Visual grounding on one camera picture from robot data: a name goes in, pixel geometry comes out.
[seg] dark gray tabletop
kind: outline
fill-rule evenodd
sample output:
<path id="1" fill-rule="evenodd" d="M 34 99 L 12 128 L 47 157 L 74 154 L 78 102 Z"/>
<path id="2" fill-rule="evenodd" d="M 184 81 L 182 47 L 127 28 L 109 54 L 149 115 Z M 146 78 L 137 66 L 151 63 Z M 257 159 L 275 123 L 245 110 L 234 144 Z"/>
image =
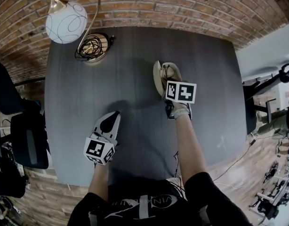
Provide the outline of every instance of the dark gray tabletop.
<path id="1" fill-rule="evenodd" d="M 116 40 L 100 64 L 74 58 L 79 40 L 52 42 L 45 81 L 48 142 L 60 183 L 88 186 L 93 164 L 83 155 L 95 121 L 122 115 L 111 182 L 129 177 L 170 178 L 176 169 L 175 122 L 168 121 L 153 81 L 156 60 L 175 63 L 197 84 L 193 127 L 207 164 L 243 150 L 246 138 L 242 82 L 232 43 L 191 32 L 123 27 L 98 30 Z"/>

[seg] black shirt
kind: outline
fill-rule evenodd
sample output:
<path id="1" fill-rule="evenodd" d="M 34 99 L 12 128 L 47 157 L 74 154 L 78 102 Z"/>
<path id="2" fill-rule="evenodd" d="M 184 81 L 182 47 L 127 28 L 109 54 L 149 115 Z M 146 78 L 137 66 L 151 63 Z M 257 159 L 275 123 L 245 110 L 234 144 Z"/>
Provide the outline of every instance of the black shirt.
<path id="1" fill-rule="evenodd" d="M 120 222 L 124 225 L 251 225 L 240 208 L 215 186 L 206 172 L 198 173 L 186 182 L 185 195 L 187 200 L 166 180 L 141 179 L 128 185 L 113 185 L 109 187 L 108 203 L 88 193 L 73 210 L 68 225 Z"/>

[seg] office chair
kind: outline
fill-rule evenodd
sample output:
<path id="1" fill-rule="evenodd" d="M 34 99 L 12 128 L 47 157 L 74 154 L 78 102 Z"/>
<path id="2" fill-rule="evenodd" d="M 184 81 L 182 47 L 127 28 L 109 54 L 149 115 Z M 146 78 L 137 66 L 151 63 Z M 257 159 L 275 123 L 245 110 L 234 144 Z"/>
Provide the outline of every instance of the office chair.
<path id="1" fill-rule="evenodd" d="M 246 111 L 246 125 L 247 125 L 247 135 L 250 134 L 257 126 L 257 117 L 256 111 L 262 111 L 267 113 L 268 123 L 271 122 L 271 108 L 270 101 L 266 102 L 266 107 L 255 105 L 253 96 L 261 95 L 266 91 L 270 90 L 279 83 L 289 83 L 289 69 L 285 72 L 285 69 L 289 64 L 285 64 L 279 70 L 279 73 L 273 76 L 271 79 L 268 79 L 264 83 L 260 84 L 260 81 L 257 81 L 253 85 L 243 86 L 244 98 L 245 98 L 245 111 Z"/>
<path id="2" fill-rule="evenodd" d="M 19 164 L 39 169 L 48 167 L 46 150 L 49 151 L 49 147 L 45 119 L 40 109 L 35 101 L 20 97 L 7 70 L 0 63 L 0 111 L 7 115 L 22 112 L 11 118 L 11 134 L 0 135 L 0 156 L 2 145 L 10 142 L 14 159 Z"/>

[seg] parquet floor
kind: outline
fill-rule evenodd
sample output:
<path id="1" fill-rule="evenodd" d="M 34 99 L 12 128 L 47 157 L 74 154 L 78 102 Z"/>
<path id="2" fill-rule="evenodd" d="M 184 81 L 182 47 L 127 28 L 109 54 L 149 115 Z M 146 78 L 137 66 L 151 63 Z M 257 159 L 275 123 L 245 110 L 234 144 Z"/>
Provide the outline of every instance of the parquet floor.
<path id="1" fill-rule="evenodd" d="M 214 165 L 209 169 L 212 178 L 217 178 L 247 151 L 249 141 L 244 152 L 230 161 Z M 221 178 L 216 180 L 217 186 L 246 213 L 251 223 L 258 225 L 261 217 L 248 210 L 261 190 L 264 175 L 274 160 L 278 160 L 280 167 L 285 164 L 285 158 L 275 155 L 278 140 L 271 138 L 259 139 L 253 144 L 245 156 L 229 169 Z M 21 199 L 13 199 L 16 207 L 21 211 L 24 225 L 66 225 L 75 205 L 87 193 L 87 187 L 62 185 L 57 183 L 53 170 L 25 169 L 30 177 L 31 189 Z"/>

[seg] wristband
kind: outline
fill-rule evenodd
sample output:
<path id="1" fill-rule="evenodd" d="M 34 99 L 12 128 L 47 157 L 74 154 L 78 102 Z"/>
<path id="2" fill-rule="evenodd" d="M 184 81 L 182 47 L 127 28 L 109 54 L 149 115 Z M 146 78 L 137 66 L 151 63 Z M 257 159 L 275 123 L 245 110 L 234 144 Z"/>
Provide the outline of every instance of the wristband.
<path id="1" fill-rule="evenodd" d="M 173 112 L 173 115 L 174 115 L 174 118 L 175 120 L 180 116 L 180 115 L 183 115 L 183 114 L 190 114 L 190 111 L 186 108 L 181 108 L 181 109 L 178 109 L 178 110 L 175 110 Z"/>

